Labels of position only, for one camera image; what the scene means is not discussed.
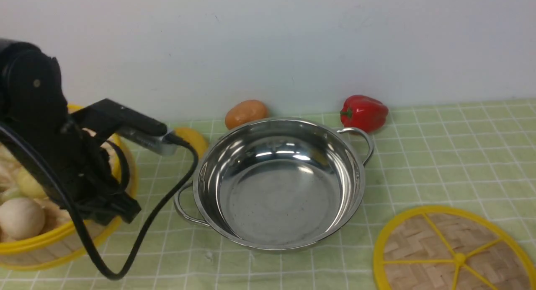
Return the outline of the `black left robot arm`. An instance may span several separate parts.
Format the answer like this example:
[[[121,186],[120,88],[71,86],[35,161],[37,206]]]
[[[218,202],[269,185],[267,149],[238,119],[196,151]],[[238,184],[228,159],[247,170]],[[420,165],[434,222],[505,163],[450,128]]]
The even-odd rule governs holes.
[[[107,225],[131,223],[141,211],[127,192],[131,176],[125,154],[110,137],[116,122],[94,122],[96,110],[70,113],[57,59],[28,42],[1,39],[1,142],[60,208]],[[114,175],[111,144],[121,178]]]

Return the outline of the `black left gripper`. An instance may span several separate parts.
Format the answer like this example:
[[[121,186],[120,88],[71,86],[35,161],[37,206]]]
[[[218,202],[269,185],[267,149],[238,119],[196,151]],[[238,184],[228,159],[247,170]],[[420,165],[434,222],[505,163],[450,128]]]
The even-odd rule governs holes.
[[[44,118],[40,121],[40,153],[66,187],[73,208],[83,220],[107,225],[116,217],[127,223],[141,211],[128,192],[132,171],[126,155],[111,143],[121,177],[113,176],[109,154],[102,147],[125,126],[120,118]]]

